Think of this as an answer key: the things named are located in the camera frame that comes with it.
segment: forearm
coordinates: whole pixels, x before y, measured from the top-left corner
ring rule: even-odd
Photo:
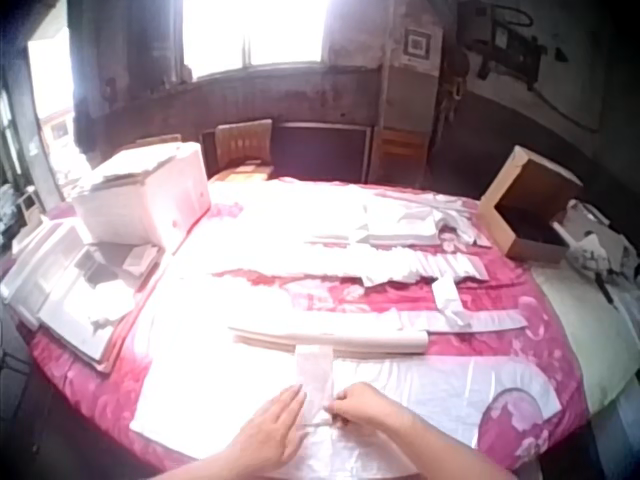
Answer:
[[[399,406],[395,418],[381,425],[385,433],[429,480],[514,479],[482,453],[438,430]]]
[[[164,473],[153,480],[240,480],[239,462],[229,452],[199,460]]]

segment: white styrofoam box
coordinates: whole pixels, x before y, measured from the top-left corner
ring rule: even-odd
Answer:
[[[38,312],[45,300],[84,248],[77,220],[55,223],[55,230],[49,228],[34,239],[3,282],[3,299],[32,330],[40,325]]]
[[[72,203],[94,242],[173,253],[211,205],[200,144],[120,152],[82,179]]]

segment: hand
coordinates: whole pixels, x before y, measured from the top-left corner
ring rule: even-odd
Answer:
[[[289,387],[242,427],[227,452],[239,465],[242,477],[263,475],[296,456],[306,437],[295,428],[305,398],[301,386]]]
[[[353,422],[376,429],[382,429],[407,412],[368,383],[355,383],[341,391],[325,409],[336,418],[338,425]]]

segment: pink floral tablecloth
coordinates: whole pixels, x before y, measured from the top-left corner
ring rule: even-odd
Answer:
[[[296,189],[289,189],[290,182],[274,182],[282,189],[282,195],[291,195],[291,201],[296,201],[299,183]],[[327,184],[328,191],[332,188],[344,186]],[[242,208],[237,203],[214,203],[171,260],[160,284],[170,282],[174,272],[181,270],[179,267],[215,254],[207,248],[207,238],[228,228]],[[426,250],[442,251],[440,247]],[[558,414],[542,421],[540,410],[529,395],[509,391],[497,397],[483,416],[478,448],[501,465],[513,468],[537,456],[587,421],[582,374],[561,322],[526,268],[504,258],[495,248],[470,247],[467,253],[482,259],[490,281],[466,281],[458,286],[465,308],[519,308],[528,327],[495,333],[432,334],[426,354],[510,355],[527,359],[547,375],[562,405]],[[401,286],[386,284],[365,293],[355,281],[303,279],[291,282],[256,278],[255,275],[252,279],[279,284],[298,306],[309,310],[436,309],[427,282]],[[154,285],[151,283],[148,288],[154,288]],[[149,301],[152,303],[153,299],[151,295]],[[166,470],[189,459],[129,429],[151,365],[146,339],[152,327],[153,314],[144,306],[108,376],[96,372],[43,328],[35,334],[30,349],[45,375],[82,415],[140,459]]]

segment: wooden chair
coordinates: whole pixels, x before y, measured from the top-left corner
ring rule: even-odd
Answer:
[[[374,131],[370,181],[419,186],[426,174],[427,134],[382,129]]]
[[[268,179],[271,162],[272,120],[220,125],[215,130],[220,173],[210,181],[253,182]]]

